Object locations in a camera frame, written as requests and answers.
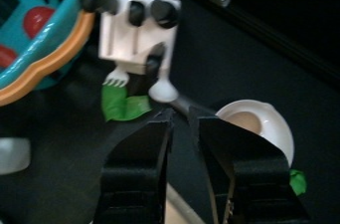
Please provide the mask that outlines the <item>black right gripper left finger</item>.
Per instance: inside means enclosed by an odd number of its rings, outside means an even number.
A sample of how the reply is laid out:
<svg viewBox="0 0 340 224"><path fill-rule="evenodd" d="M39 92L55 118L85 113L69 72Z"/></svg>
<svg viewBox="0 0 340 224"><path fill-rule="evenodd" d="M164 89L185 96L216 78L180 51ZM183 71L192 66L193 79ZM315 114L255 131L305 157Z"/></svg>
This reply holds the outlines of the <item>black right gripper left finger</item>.
<svg viewBox="0 0 340 224"><path fill-rule="evenodd" d="M172 115L159 112L108 154L93 224L165 224Z"/></svg>

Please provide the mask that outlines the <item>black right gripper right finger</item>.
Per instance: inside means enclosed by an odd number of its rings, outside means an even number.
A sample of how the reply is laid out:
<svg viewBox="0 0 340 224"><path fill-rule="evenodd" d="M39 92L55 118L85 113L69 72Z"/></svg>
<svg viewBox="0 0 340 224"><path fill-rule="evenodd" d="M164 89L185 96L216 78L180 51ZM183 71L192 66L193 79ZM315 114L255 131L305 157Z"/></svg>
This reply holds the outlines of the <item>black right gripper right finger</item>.
<svg viewBox="0 0 340 224"><path fill-rule="evenodd" d="M261 136L199 108L188 111L213 224L308 224L288 160Z"/></svg>

